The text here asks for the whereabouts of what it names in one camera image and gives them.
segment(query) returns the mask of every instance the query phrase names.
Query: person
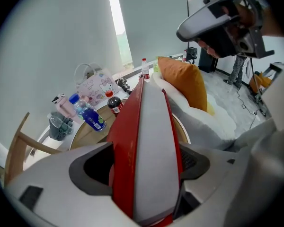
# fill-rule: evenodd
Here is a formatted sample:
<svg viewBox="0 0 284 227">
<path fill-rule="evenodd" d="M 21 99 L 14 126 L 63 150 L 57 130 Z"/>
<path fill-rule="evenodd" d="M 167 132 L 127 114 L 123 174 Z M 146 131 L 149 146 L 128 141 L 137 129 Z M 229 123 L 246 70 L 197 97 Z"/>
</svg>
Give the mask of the person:
<svg viewBox="0 0 284 227">
<path fill-rule="evenodd" d="M 243 76 L 243 65 L 247 57 L 237 55 L 236 61 L 233 65 L 232 73 L 229 75 L 228 79 L 224 79 L 223 82 L 232 85 L 234 84 L 238 89 L 242 86 L 242 76 Z"/>
<path fill-rule="evenodd" d="M 236 4 L 236 8 L 238 10 L 238 13 L 240 15 L 240 22 L 245 27 L 250 27 L 254 24 L 254 15 L 251 10 L 249 10 L 247 7 L 244 7 L 240 4 Z M 226 14 L 229 14 L 226 7 L 222 8 Z M 282 32 L 280 26 L 276 22 L 274 15 L 271 11 L 271 9 L 265 8 L 263 13 L 263 26 L 261 28 L 261 34 L 267 35 L 267 36 L 275 36 L 275 37 L 284 37 L 284 33 Z M 232 28 L 231 31 L 232 35 L 234 37 L 237 36 L 236 28 Z M 206 49 L 207 53 L 209 55 L 212 55 L 215 58 L 219 58 L 219 55 L 214 51 L 213 48 L 209 47 L 204 41 L 200 40 L 198 42 L 199 46 Z M 233 65 L 233 71 L 228 77 L 228 79 L 224 79 L 223 81 L 227 84 L 234 84 L 237 88 L 241 88 L 242 85 L 242 75 L 243 75 L 243 64 L 246 60 L 246 57 L 237 55 L 236 61 Z"/>
</svg>

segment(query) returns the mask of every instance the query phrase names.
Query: round table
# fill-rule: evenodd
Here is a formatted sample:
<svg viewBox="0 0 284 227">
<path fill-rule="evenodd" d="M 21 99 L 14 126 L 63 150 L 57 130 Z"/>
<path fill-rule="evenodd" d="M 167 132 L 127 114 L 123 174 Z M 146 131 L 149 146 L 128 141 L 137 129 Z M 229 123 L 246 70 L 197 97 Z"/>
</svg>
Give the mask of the round table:
<svg viewBox="0 0 284 227">
<path fill-rule="evenodd" d="M 82 146 L 93 145 L 93 144 L 106 141 L 109 129 L 112 126 L 113 122 L 115 121 L 115 116 L 110 111 L 107 105 L 98 109 L 97 112 L 105 120 L 106 128 L 103 129 L 103 131 L 101 132 L 96 132 L 94 131 L 92 127 L 90 127 L 86 122 L 84 122 L 81 125 L 81 127 L 78 129 L 71 143 L 70 149 L 75 149 L 75 148 L 79 148 Z M 185 143 L 189 143 L 189 139 L 186 136 L 186 130 L 184 129 L 183 126 L 181 126 L 179 119 L 173 115 L 173 120 L 174 120 L 174 124 L 176 127 L 178 140 L 185 142 Z"/>
</svg>

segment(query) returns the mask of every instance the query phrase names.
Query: wooden chair back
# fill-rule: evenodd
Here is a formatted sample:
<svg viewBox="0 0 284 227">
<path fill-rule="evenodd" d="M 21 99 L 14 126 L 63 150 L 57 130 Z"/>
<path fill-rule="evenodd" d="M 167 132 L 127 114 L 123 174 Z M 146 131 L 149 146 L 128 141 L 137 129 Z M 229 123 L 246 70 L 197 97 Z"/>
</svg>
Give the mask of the wooden chair back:
<svg viewBox="0 0 284 227">
<path fill-rule="evenodd" d="M 31 146 L 35 149 L 44 151 L 49 154 L 60 153 L 60 151 L 50 148 L 41 144 L 40 142 L 35 141 L 34 139 L 28 137 L 21 132 L 21 129 L 28 118 L 29 113 L 25 115 L 21 124 L 19 125 L 14 138 L 11 142 L 8 156 L 5 163 L 5 174 L 4 174 L 4 186 L 9 184 L 9 182 L 14 179 L 17 175 L 23 171 L 23 162 L 25 159 L 25 151 L 27 146 Z"/>
</svg>

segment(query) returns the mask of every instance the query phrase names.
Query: white chair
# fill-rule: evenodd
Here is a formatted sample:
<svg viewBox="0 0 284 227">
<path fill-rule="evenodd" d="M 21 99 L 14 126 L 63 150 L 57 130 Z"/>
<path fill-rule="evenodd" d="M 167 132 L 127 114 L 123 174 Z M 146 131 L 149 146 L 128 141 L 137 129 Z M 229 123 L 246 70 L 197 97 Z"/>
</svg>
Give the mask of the white chair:
<svg viewBox="0 0 284 227">
<path fill-rule="evenodd" d="M 187 99 L 165 81 L 160 72 L 153 73 L 150 84 L 166 91 L 172 112 L 183 123 L 192 144 L 199 144 L 207 148 L 226 149 L 235 140 L 236 123 L 224 108 L 217 105 L 213 96 L 207 94 L 207 101 L 214 109 L 214 116 L 203 110 L 190 107 Z"/>
</svg>

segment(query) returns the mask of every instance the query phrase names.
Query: hello kitty bag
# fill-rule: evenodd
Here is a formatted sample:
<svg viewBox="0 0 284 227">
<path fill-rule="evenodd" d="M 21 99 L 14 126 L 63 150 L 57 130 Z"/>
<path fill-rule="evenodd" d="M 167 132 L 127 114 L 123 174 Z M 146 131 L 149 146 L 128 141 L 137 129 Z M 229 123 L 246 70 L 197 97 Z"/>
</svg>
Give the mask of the hello kitty bag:
<svg viewBox="0 0 284 227">
<path fill-rule="evenodd" d="M 83 74 L 77 80 L 78 69 L 85 66 Z M 89 102 L 95 106 L 106 99 L 105 92 L 112 90 L 115 93 L 119 91 L 119 87 L 113 80 L 113 77 L 107 69 L 102 69 L 98 64 L 80 64 L 75 70 L 75 84 L 77 93 L 80 96 L 88 96 Z"/>
</svg>

